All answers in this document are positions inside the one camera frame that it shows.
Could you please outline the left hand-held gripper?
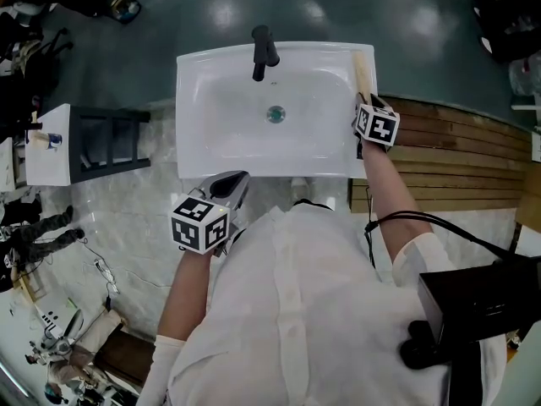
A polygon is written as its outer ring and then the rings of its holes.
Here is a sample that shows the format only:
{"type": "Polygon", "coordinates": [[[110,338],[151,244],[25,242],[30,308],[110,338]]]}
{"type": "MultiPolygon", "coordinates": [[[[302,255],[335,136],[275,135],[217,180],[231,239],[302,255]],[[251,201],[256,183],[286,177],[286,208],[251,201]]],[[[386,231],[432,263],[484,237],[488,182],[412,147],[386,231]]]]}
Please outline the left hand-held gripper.
{"type": "Polygon", "coordinates": [[[246,171],[218,173],[178,197],[171,212],[172,241],[181,250],[219,257],[236,232],[233,221],[248,193],[246,171]]]}

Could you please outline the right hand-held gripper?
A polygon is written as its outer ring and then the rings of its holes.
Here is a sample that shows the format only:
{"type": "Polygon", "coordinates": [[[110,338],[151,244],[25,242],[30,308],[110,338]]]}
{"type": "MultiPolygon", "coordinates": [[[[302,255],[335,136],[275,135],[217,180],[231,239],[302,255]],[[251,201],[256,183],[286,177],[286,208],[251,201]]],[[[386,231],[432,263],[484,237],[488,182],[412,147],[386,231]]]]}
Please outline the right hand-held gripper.
{"type": "Polygon", "coordinates": [[[358,92],[352,129],[358,138],[357,158],[363,158],[362,141],[367,140],[387,152],[396,141],[400,114],[379,96],[371,94],[369,101],[358,92]]]}

